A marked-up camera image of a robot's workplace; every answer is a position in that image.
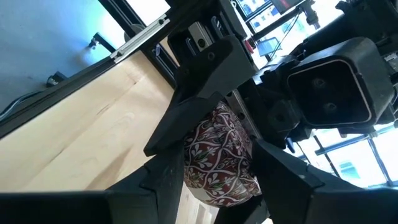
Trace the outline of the silver aluminium bracket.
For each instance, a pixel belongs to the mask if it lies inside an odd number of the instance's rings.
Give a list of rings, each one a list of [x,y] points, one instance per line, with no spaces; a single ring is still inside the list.
[[[129,41],[123,44],[115,52],[113,52],[110,55],[110,58],[112,58],[115,63],[119,63],[120,61],[124,60],[131,53],[136,51],[141,45],[146,43],[152,36],[163,29],[169,22],[170,19],[168,19],[165,14],[162,15],[156,21],[152,22],[149,26],[144,28]]]

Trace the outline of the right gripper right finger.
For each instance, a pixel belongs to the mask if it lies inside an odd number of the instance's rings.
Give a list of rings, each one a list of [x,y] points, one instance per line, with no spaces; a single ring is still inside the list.
[[[398,190],[364,189],[258,139],[252,169],[274,224],[398,224]]]

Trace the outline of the maroon patterned candle tin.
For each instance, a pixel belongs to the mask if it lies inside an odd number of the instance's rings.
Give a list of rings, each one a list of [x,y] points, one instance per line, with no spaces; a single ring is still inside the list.
[[[233,207],[261,195],[250,171],[252,141],[222,101],[184,137],[184,182],[213,207]]]

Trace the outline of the black aluminium rig frame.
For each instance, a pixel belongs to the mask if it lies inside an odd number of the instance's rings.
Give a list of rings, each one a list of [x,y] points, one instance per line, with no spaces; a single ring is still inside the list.
[[[143,25],[143,21],[127,3],[127,0],[98,1],[122,27],[125,33],[132,35],[132,37],[138,34],[133,31],[132,25],[134,23]],[[174,75],[177,72],[177,64],[172,61],[169,53],[167,53],[163,47],[160,48],[160,57],[154,55],[152,52],[155,50],[155,47],[160,44],[162,39],[182,25],[185,16],[189,12],[189,7],[194,4],[194,2],[182,0],[179,6],[171,5],[170,9],[164,13],[167,18],[170,19],[170,22],[137,49],[143,51],[145,56],[148,56],[149,61],[171,87],[175,87]],[[0,120],[0,139],[28,123],[45,110],[56,105],[58,102],[84,87],[89,82],[92,82],[114,66],[116,66],[114,60],[110,58],[110,56],[107,56],[71,78],[62,81],[58,85],[48,88],[43,92],[34,93],[27,101],[23,102],[20,109]]]

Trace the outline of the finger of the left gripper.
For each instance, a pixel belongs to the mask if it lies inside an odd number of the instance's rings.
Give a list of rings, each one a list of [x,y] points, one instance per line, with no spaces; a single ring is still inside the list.
[[[248,81],[254,69],[235,36],[218,40],[181,67],[164,116],[144,148],[153,156],[179,142],[228,93]]]
[[[268,207],[260,195],[233,207],[220,208],[214,224],[261,224],[269,217]]]

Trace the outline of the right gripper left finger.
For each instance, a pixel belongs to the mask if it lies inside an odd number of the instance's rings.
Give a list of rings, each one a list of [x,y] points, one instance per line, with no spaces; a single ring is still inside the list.
[[[172,146],[106,190],[1,193],[0,224],[174,224],[183,155]]]

